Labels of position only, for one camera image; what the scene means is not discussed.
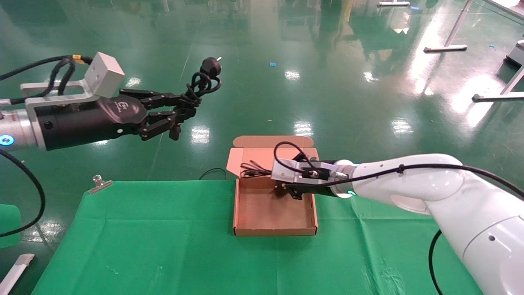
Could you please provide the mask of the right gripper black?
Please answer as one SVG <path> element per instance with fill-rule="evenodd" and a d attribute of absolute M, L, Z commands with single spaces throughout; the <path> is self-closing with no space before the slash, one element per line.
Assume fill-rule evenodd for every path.
<path fill-rule="evenodd" d="M 337 197 L 331 187 L 322 184 L 303 184 L 276 182 L 274 194 L 277 198 L 282 198 L 289 194 L 294 200 L 303 200 L 305 194 L 320 194 L 325 196 Z"/>

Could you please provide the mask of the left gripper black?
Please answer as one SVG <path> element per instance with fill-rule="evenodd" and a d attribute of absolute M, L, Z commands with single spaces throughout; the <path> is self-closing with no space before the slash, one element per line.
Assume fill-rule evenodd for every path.
<path fill-rule="evenodd" d="M 115 98 L 35 109 L 47 151 L 116 139 L 128 134 L 142 141 L 168 132 L 178 141 L 181 124 L 196 114 L 202 98 L 192 89 L 181 95 L 120 89 Z M 171 111 L 147 110 L 172 107 Z"/>

